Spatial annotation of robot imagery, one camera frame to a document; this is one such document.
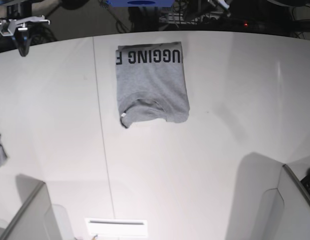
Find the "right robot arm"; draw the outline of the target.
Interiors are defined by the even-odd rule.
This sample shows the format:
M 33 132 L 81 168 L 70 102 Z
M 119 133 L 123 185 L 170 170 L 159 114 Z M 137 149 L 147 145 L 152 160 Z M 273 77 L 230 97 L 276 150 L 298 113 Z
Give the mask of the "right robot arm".
M 11 38 L 22 57 L 29 53 L 30 30 L 34 25 L 50 23 L 45 16 L 34 16 L 32 4 L 35 0 L 0 0 L 0 7 L 6 7 L 7 14 L 0 17 L 0 35 Z

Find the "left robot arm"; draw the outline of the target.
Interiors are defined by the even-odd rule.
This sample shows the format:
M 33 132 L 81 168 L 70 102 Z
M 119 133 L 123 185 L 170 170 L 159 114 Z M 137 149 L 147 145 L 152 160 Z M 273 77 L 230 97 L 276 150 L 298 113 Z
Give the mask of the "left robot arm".
M 228 17 L 268 19 L 309 4 L 310 0 L 189 0 L 182 14 L 186 21 L 212 12 Z

